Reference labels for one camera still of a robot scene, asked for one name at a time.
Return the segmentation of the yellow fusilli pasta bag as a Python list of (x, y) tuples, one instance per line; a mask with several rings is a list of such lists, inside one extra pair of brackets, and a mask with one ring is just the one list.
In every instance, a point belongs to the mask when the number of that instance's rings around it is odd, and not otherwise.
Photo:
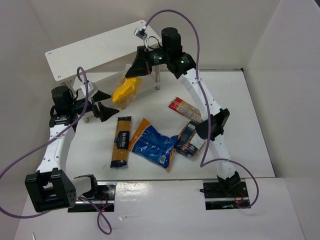
[(126, 78), (125, 76), (116, 85), (112, 94), (113, 104), (120, 110), (125, 110), (136, 98), (143, 79), (141, 77)]

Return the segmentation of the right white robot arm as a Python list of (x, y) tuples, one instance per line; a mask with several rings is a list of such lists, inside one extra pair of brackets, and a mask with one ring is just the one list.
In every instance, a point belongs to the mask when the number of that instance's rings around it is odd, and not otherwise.
[(161, 32), (161, 45), (156, 48), (148, 49), (145, 45), (139, 45), (125, 76), (147, 76), (154, 66), (159, 65), (166, 65), (196, 104), (202, 118), (202, 122), (195, 127), (196, 133), (206, 140), (205, 149), (218, 158), (218, 186), (224, 195), (229, 196), (241, 182), (240, 175), (230, 160), (224, 138), (224, 127), (230, 112), (227, 108), (222, 108), (211, 95), (196, 62), (190, 54), (183, 51), (181, 35), (176, 28), (164, 28)]

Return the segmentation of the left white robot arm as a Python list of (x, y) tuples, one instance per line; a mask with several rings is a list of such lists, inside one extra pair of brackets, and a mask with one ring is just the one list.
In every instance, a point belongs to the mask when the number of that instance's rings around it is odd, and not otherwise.
[(74, 121), (82, 112), (92, 113), (101, 122), (118, 113), (117, 109), (102, 104), (111, 95), (98, 90), (93, 84), (89, 85), (88, 99), (79, 99), (64, 85), (52, 89), (51, 94), (54, 105), (50, 110), (50, 144), (35, 173), (28, 174), (24, 181), (38, 213), (73, 208), (79, 196), (89, 199), (101, 196), (93, 174), (69, 179), (65, 173), (69, 149), (77, 129)]

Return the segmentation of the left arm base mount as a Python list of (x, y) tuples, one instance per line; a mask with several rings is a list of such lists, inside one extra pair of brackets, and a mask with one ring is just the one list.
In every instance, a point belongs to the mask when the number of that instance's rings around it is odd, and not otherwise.
[[(98, 181), (97, 192), (89, 196), (85, 193), (83, 197), (89, 199), (102, 212), (114, 212), (115, 196), (116, 196), (115, 181)], [(77, 200), (73, 208), (67, 210), (68, 213), (94, 213), (97, 210), (87, 201)]]

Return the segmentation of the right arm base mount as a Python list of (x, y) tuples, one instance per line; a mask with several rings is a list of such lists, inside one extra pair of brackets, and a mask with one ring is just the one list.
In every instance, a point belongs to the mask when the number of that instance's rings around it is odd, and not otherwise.
[(248, 207), (250, 205), (245, 181), (241, 181), (228, 194), (224, 194), (221, 191), (218, 181), (205, 181), (199, 192), (204, 195), (206, 210), (230, 210), (238, 209), (238, 204), (240, 207)]

